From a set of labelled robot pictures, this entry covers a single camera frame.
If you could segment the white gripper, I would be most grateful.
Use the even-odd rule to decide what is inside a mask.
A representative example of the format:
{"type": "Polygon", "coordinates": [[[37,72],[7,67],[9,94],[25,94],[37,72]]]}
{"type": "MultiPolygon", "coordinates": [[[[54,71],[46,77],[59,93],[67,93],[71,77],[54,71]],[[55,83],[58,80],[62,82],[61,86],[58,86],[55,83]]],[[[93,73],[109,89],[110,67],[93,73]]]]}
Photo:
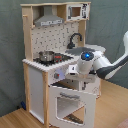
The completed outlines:
{"type": "Polygon", "coordinates": [[[66,73],[65,73],[65,76],[66,76],[66,77],[69,77],[69,76],[71,76],[71,77],[76,77],[76,76],[78,76],[78,75],[79,75],[79,73],[78,73],[77,70],[76,70],[76,65],[70,65],[70,66],[67,68],[66,73]]]}

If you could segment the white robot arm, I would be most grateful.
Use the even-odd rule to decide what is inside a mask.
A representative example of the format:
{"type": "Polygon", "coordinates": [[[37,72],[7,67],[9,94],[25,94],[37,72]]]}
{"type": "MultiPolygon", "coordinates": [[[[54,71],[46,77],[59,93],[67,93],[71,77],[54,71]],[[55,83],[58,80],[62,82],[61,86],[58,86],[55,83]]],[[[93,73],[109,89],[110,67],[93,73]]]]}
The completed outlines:
{"type": "Polygon", "coordinates": [[[77,63],[70,65],[65,73],[69,79],[84,80],[91,70],[101,79],[110,79],[128,62],[128,31],[123,37],[125,52],[117,61],[111,63],[101,51],[83,51],[77,63]]]}

